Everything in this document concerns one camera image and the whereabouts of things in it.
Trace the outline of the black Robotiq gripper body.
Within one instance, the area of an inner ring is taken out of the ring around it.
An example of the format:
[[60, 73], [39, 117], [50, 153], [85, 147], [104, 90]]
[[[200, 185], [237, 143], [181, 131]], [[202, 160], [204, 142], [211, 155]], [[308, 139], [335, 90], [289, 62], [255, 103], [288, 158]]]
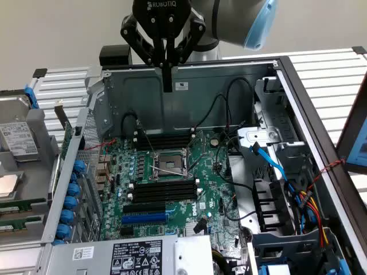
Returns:
[[134, 1], [132, 13], [150, 38], [177, 38], [191, 13], [190, 1]]

